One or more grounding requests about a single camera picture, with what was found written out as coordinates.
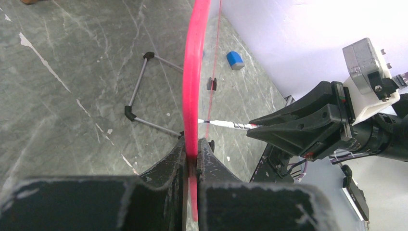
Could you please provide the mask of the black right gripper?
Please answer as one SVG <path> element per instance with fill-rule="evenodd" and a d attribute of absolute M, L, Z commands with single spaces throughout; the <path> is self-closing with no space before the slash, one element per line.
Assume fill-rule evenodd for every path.
<path fill-rule="evenodd" d="M 321 81 L 294 103 L 250 121 L 261 127 L 247 137 L 267 142 L 292 155 L 312 153 L 315 159 L 334 154 L 337 149 L 408 161 L 408 94 L 392 105 L 396 115 L 377 113 L 352 126 L 352 139 L 341 141 L 347 126 L 345 111 L 337 106 L 334 88 L 341 82 Z"/>

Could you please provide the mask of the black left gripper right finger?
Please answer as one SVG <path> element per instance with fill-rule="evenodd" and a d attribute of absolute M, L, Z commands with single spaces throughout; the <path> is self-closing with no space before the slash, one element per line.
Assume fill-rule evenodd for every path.
<path fill-rule="evenodd" d="M 313 185 L 244 182 L 198 141 L 197 211 L 201 231 L 337 231 L 328 198 Z"/>

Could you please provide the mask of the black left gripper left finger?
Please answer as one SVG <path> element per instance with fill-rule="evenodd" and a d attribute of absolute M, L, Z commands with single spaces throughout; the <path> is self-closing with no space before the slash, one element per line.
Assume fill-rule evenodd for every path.
<path fill-rule="evenodd" d="M 183 231 L 187 157 L 179 139 L 140 175 L 35 177 L 0 203 L 3 231 Z"/>

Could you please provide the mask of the white blue whiteboard marker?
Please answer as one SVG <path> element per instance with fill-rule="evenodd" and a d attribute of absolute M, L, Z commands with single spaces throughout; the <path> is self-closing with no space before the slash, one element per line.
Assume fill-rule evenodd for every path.
<path fill-rule="evenodd" d="M 203 119 L 198 119 L 198 123 L 206 123 L 206 124 L 211 124 L 211 125 L 215 125 L 215 126 L 226 127 L 226 128 L 234 128 L 234 129 L 240 129 L 240 130 L 252 130 L 252 129 L 261 127 L 260 125 L 255 125 L 255 124 L 245 124 L 245 123 L 238 123 L 238 122 L 232 122 L 232 121 L 223 121 L 223 120 L 203 120 Z"/>

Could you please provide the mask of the pink framed whiteboard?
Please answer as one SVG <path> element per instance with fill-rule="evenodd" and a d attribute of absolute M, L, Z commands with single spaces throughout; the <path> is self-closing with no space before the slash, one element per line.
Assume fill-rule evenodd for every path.
<path fill-rule="evenodd" d="M 198 215 L 198 183 L 196 161 L 198 156 L 198 112 L 199 88 L 205 33 L 208 17 L 214 10 L 220 10 L 220 0 L 196 0 L 187 31 L 184 67 L 182 77 L 182 116 L 184 125 L 185 151 L 189 169 L 189 194 L 191 214 L 194 222 Z"/>

